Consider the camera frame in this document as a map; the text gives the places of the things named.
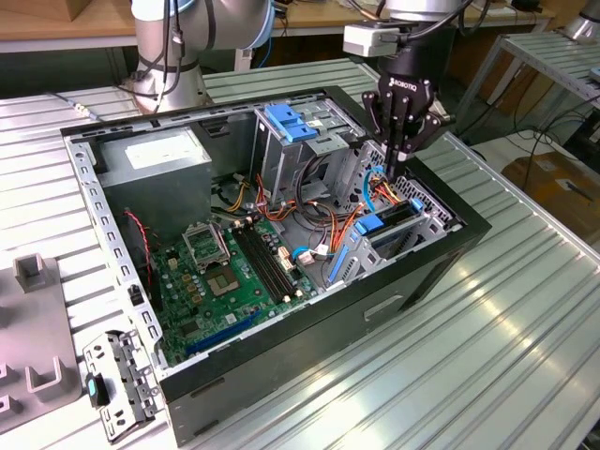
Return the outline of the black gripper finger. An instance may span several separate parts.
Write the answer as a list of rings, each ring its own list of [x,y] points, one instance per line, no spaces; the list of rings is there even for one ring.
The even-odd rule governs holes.
[[[392,91],[382,94],[366,91],[362,101],[372,123],[374,134],[385,148],[385,170],[387,176],[396,176],[398,162],[397,116],[395,114],[395,98]]]
[[[428,98],[404,96],[397,104],[397,174],[400,165],[444,125],[444,107],[436,93]]]

